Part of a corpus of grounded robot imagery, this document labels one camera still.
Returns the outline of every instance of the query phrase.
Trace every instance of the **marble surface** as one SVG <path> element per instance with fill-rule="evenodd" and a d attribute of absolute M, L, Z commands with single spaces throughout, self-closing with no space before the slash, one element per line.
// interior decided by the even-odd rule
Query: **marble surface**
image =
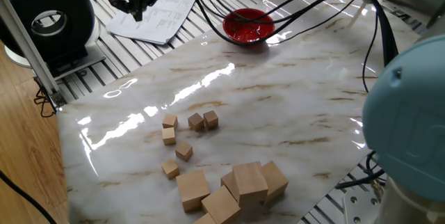
<path fill-rule="evenodd" d="M 284 0 L 264 0 L 268 10 Z M 297 0 L 280 18 L 313 0 Z M 203 169 L 211 191 L 232 166 L 273 160 L 289 180 L 285 196 L 243 210 L 239 223 L 297 223 L 368 152 L 361 112 L 366 98 L 362 61 L 373 34 L 370 7 L 346 25 L 360 1 L 322 27 L 280 45 L 350 0 L 329 0 L 292 23 L 270 45 L 240 48 L 213 31 L 62 108 L 57 114 L 70 207 L 94 224 L 193 223 L 175 180 Z M 417 36 L 389 15 L 399 49 Z M 380 35 L 366 71 L 369 86 L 382 70 Z M 191 131 L 187 118 L 215 110 L 220 126 Z M 177 141 L 194 155 L 185 163 L 164 146 L 162 120 L 178 115 Z"/>

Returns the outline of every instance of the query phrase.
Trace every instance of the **paper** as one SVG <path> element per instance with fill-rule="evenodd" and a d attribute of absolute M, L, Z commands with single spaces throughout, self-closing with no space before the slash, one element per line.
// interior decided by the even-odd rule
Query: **paper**
<path fill-rule="evenodd" d="M 195 0 L 158 0 L 143 13 L 141 22 L 120 11 L 106 30 L 127 38 L 163 45 L 179 30 L 194 3 Z"/>

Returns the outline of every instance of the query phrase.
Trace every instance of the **floor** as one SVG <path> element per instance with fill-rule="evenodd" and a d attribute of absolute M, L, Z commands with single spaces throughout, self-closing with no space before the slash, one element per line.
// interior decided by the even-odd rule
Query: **floor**
<path fill-rule="evenodd" d="M 56 116 L 40 117 L 31 70 L 9 61 L 0 42 L 0 170 L 67 223 L 67 191 Z M 50 105 L 44 113 L 51 113 Z M 0 224 L 41 223 L 45 218 L 0 181 Z"/>

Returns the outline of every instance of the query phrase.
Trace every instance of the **black cable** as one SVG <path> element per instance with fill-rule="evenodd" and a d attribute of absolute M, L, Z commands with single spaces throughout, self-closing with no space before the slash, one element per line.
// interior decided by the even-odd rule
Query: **black cable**
<path fill-rule="evenodd" d="M 55 220 L 48 214 L 47 210 L 45 210 L 37 201 L 35 201 L 29 194 L 25 191 L 21 190 L 14 182 L 12 182 L 1 170 L 0 170 L 0 179 L 4 181 L 12 190 L 16 193 L 20 194 L 25 200 L 31 203 L 51 224 L 57 224 Z"/>
<path fill-rule="evenodd" d="M 231 13 L 231 14 L 233 14 L 233 15 L 239 17 L 239 18 L 241 18 L 241 19 L 230 19 L 231 21 L 235 21 L 235 22 L 256 22 L 256 23 L 258 23 L 258 20 L 259 20 L 259 19 L 262 19 L 262 18 L 267 17 L 267 16 L 270 15 L 271 13 L 275 12 L 276 10 L 279 10 L 280 8 L 282 8 L 283 6 L 287 5 L 288 3 L 290 3 L 290 2 L 292 2 L 292 1 L 294 1 L 294 0 L 287 0 L 287 1 L 283 2 L 283 3 L 281 3 L 280 5 L 278 5 L 276 8 L 274 8 L 274 9 L 268 11 L 268 12 L 265 13 L 264 15 L 259 16 L 259 17 L 254 18 L 254 19 L 248 19 L 248 18 L 245 18 L 245 17 L 243 17 L 243 16 L 241 16 L 241 15 L 238 15 L 237 13 L 235 13 L 234 11 L 232 11 L 230 8 L 228 8 L 228 7 L 227 7 L 221 0 L 216 0 L 216 1 L 217 1 L 223 8 L 225 8 L 227 11 L 229 11 L 229 13 Z M 223 19 L 226 18 L 225 15 L 217 15 L 217 16 L 219 16 L 219 17 L 221 17 L 221 18 L 223 18 Z M 281 21 L 275 21 L 275 23 L 283 22 L 283 21 L 285 21 L 285 20 L 288 20 L 288 19 L 291 18 L 291 16 L 292 16 L 292 15 L 290 15 L 290 16 L 288 16 L 288 17 L 285 17 L 285 18 L 281 19 Z"/>
<path fill-rule="evenodd" d="M 380 176 L 382 176 L 384 173 L 385 172 L 383 170 L 380 170 L 377 173 L 372 174 L 372 175 L 370 175 L 368 177 L 365 177 L 363 179 L 358 179 L 358 180 L 355 180 L 353 182 L 340 183 L 340 184 L 337 184 L 335 186 L 335 189 L 345 189 L 345 188 L 348 188 L 348 187 L 351 187 L 351 186 L 358 186 L 358 185 L 361 185 L 361 184 L 369 184 L 373 180 L 375 180 L 375 179 L 379 178 Z"/>
<path fill-rule="evenodd" d="M 308 10 L 312 9 L 313 7 L 317 6 L 318 4 L 324 2 L 325 0 L 316 0 L 315 2 L 313 2 L 312 4 L 310 4 L 309 6 L 307 6 L 306 8 L 303 8 L 302 10 L 296 12 L 293 17 L 291 19 L 289 19 L 287 22 L 283 23 L 283 25 L 281 25 L 278 29 L 276 29 L 275 31 L 273 31 L 270 35 L 267 35 L 264 38 L 260 38 L 259 40 L 255 40 L 252 42 L 247 42 L 247 43 L 243 43 L 243 42 L 237 42 L 234 41 L 230 38 L 227 38 L 225 35 L 223 35 L 220 31 L 217 30 L 217 28 L 213 25 L 213 22 L 209 19 L 209 16 L 207 15 L 203 5 L 201 4 L 200 0 L 196 0 L 198 6 L 200 7 L 200 10 L 202 11 L 202 14 L 204 15 L 204 17 L 206 18 L 207 23 L 209 24 L 209 26 L 215 31 L 216 34 L 218 34 L 222 39 L 234 44 L 234 45 L 239 45 L 239 46 L 251 46 L 251 45 L 255 45 L 259 42 L 264 42 L 267 39 L 273 37 L 275 34 L 279 33 L 280 31 L 282 31 L 284 28 L 286 28 L 290 23 L 292 23 L 293 21 L 295 21 L 296 19 L 298 19 L 301 15 L 303 15 L 305 12 L 307 12 Z"/>
<path fill-rule="evenodd" d="M 366 53 L 366 56 L 364 57 L 364 62 L 363 62 L 363 70 L 362 70 L 362 81 L 363 81 L 363 86 L 364 86 L 364 90 L 369 93 L 368 90 L 368 86 L 366 85 L 366 80 L 364 78 L 364 71 L 366 69 L 366 63 L 368 62 L 368 57 L 369 57 L 369 53 L 371 53 L 371 49 L 373 48 L 374 45 L 374 40 L 375 37 L 377 36 L 377 28 L 378 28 L 378 15 L 377 13 L 375 14 L 375 27 L 374 27 L 374 35 L 373 35 L 373 39 L 371 41 L 371 44 L 369 45 L 368 51 Z"/>
<path fill-rule="evenodd" d="M 218 3 L 220 3 L 221 6 L 225 7 L 227 10 L 230 11 L 230 9 L 227 6 L 225 6 L 225 4 L 223 2 L 221 2 L 221 0 L 216 0 L 216 1 Z M 233 11 L 230 11 L 235 16 L 240 17 L 241 19 L 229 19 L 229 20 L 231 20 L 231 21 L 234 20 L 234 21 L 237 21 L 237 22 L 255 22 L 255 23 L 258 23 L 258 24 L 268 24 L 270 22 L 264 23 L 264 22 L 258 22 L 256 20 L 261 19 L 262 17 L 265 17 L 265 16 L 273 13 L 274 11 L 276 11 L 277 9 L 280 9 L 282 6 L 286 5 L 287 3 L 291 2 L 291 1 L 293 1 L 293 0 L 287 0 L 284 3 L 280 4 L 279 6 L 277 6 L 276 8 L 274 8 L 271 11 L 267 12 L 265 15 L 262 15 L 262 16 L 260 16 L 258 18 L 254 18 L 254 19 L 247 19 L 247 18 L 244 18 L 244 17 L 242 17 L 240 15 L 237 15 Z M 376 13 L 378 14 L 378 17 L 379 17 L 379 20 L 380 20 L 380 29 L 381 29 L 381 33 L 382 33 L 382 42 L 383 42 L 383 61 L 384 61 L 384 65 L 386 66 L 386 65 L 389 64 L 389 62 L 392 59 L 394 59 L 398 55 L 398 50 L 397 50 L 397 46 L 396 46 L 396 40 L 394 38 L 392 29 L 391 29 L 391 24 L 389 23 L 389 20 L 388 20 L 388 18 L 386 16 L 385 11 L 383 10 L 382 6 L 379 4 L 379 2 L 377 0 L 370 0 L 370 1 L 375 6 L 375 8 L 377 10 Z M 284 18 L 284 19 L 279 19 L 277 21 L 274 21 L 274 23 L 282 22 L 282 21 L 284 21 L 286 19 L 292 19 L 292 21 L 294 21 L 296 18 L 298 18 L 299 16 L 301 16 L 305 12 L 307 12 L 307 10 L 303 9 L 303 10 L 298 11 L 297 13 L 294 13 L 294 14 L 292 14 L 292 15 Z"/>
<path fill-rule="evenodd" d="M 339 15 L 340 13 L 342 13 L 345 9 L 347 9 L 347 7 L 349 7 L 349 5 L 350 5 L 352 2 L 354 2 L 354 0 L 349 1 L 349 3 L 346 4 L 346 6 L 344 6 L 344 8 L 342 8 L 339 12 L 335 13 L 333 16 L 327 18 L 327 19 L 324 20 L 323 22 L 320 22 L 320 23 L 318 23 L 318 24 L 315 25 L 315 26 L 312 26 L 312 27 L 310 27 L 310 28 L 308 28 L 308 29 L 306 29 L 306 30 L 303 30 L 303 31 L 301 31 L 301 32 L 299 32 L 299 33 L 297 33 L 297 34 L 295 34 L 295 35 L 292 35 L 290 38 L 287 38 L 286 40 L 282 40 L 282 41 L 277 42 L 277 43 L 271 43 L 271 45 L 276 45 L 276 44 L 280 44 L 280 43 L 286 42 L 286 41 L 288 41 L 288 40 L 292 40 L 292 39 L 294 39 L 296 36 L 298 36 L 298 35 L 300 35 L 300 34 L 302 34 L 302 33 L 306 33 L 306 32 L 308 32 L 309 30 L 315 29 L 316 27 L 319 27 L 319 26 L 323 25 L 324 23 L 330 21 L 332 18 L 334 18 L 334 17 L 336 17 L 337 15 Z"/>

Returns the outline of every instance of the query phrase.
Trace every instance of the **wooden cube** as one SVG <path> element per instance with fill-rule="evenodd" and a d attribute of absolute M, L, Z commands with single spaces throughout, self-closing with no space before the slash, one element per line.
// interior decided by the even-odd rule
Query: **wooden cube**
<path fill-rule="evenodd" d="M 194 224 L 216 224 L 209 213 L 205 214 L 199 220 L 195 221 Z"/>
<path fill-rule="evenodd" d="M 241 215 L 241 208 L 225 186 L 203 199 L 202 208 L 216 224 L 233 223 Z"/>
<path fill-rule="evenodd" d="M 204 119 L 200 116 L 199 113 L 195 113 L 188 118 L 188 125 L 193 130 L 198 131 L 204 127 Z"/>
<path fill-rule="evenodd" d="M 178 165 L 175 161 L 173 161 L 173 159 L 169 159 L 168 161 L 164 162 L 161 167 L 168 179 L 173 179 L 179 175 Z"/>
<path fill-rule="evenodd" d="M 266 199 L 269 187 L 259 161 L 234 166 L 232 170 L 239 194 L 236 201 L 240 206 Z"/>
<path fill-rule="evenodd" d="M 201 208 L 201 200 L 210 194 L 203 170 L 176 177 L 184 212 Z"/>
<path fill-rule="evenodd" d="M 221 177 L 221 186 L 226 186 L 235 199 L 239 198 L 238 188 L 236 186 L 234 173 L 230 172 Z"/>
<path fill-rule="evenodd" d="M 176 157 L 180 158 L 185 162 L 187 162 L 190 159 L 190 157 L 192 157 L 192 154 L 193 154 L 192 145 L 188 144 L 185 141 L 181 142 L 176 147 Z"/>
<path fill-rule="evenodd" d="M 275 165 L 273 161 L 264 165 L 262 170 L 264 178 L 266 178 L 267 185 L 269 186 L 266 200 L 264 200 L 264 204 L 267 204 L 271 200 L 284 193 L 284 190 L 286 190 L 289 181 L 283 175 L 283 173 L 281 173 L 281 171 L 278 169 L 277 165 Z"/>
<path fill-rule="evenodd" d="M 166 114 L 164 121 L 162 122 L 163 128 L 176 127 L 178 126 L 178 117 L 175 115 Z"/>
<path fill-rule="evenodd" d="M 169 127 L 162 129 L 162 140 L 164 141 L 164 145 L 176 144 L 175 128 Z"/>
<path fill-rule="evenodd" d="M 209 111 L 204 114 L 204 122 L 207 124 L 208 128 L 214 128 L 218 126 L 218 116 L 215 111 Z"/>

